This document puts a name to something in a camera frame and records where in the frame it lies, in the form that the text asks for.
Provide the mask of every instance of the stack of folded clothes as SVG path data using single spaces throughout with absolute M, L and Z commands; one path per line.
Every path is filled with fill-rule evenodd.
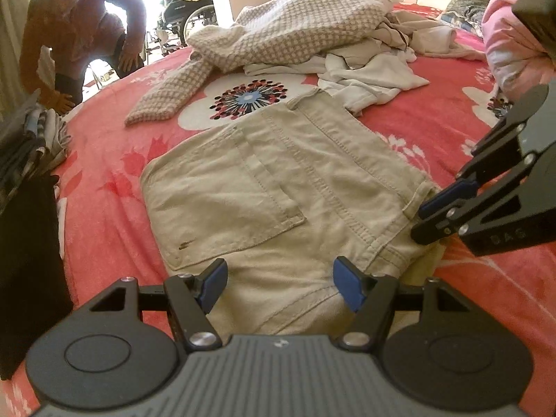
M 21 184 L 54 169 L 67 157 L 66 123 L 33 93 L 0 122 L 0 214 Z

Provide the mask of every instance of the person's hand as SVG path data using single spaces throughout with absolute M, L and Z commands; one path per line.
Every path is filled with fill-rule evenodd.
M 120 53 L 118 68 L 122 72 L 129 72 L 133 66 L 139 67 L 139 53 L 123 49 Z
M 75 106 L 74 102 L 71 101 L 71 97 L 69 94 L 60 94 L 52 109 L 60 115 L 68 113 Z

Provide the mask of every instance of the wheelchair wheel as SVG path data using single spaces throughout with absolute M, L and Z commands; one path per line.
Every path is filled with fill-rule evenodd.
M 180 22 L 180 41 L 182 46 L 186 46 L 187 36 L 194 27 L 217 25 L 216 11 L 214 5 L 203 6 L 202 8 L 193 11 L 191 15 Z

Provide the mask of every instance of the dark pants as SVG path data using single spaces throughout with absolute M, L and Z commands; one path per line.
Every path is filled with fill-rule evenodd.
M 109 57 L 99 57 L 98 59 L 102 59 L 103 61 L 109 63 L 110 67 L 116 71 L 116 75 L 120 78 L 125 78 L 126 76 L 132 74 L 138 69 L 141 69 L 144 66 L 143 60 L 141 57 L 138 57 L 138 67 L 135 67 L 135 64 L 131 66 L 131 69 L 127 72 L 121 71 L 118 67 L 118 63 L 120 62 L 120 53 L 122 52 L 123 43 L 126 40 L 126 35 L 123 34 L 118 39 L 116 43 L 116 49 L 114 50 L 114 54 Z M 83 101 L 83 85 L 85 83 L 85 71 L 83 71 L 82 75 L 79 77 L 78 80 L 68 77 L 62 74 L 56 74 L 56 79 L 54 83 L 55 90 L 59 91 L 62 94 L 69 94 L 72 96 L 71 101 L 74 104 L 79 105 Z

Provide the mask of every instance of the back pocket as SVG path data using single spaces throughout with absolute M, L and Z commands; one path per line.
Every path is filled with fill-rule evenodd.
M 187 142 L 144 182 L 153 232 L 176 271 L 259 245 L 305 222 L 232 126 L 193 151 Z

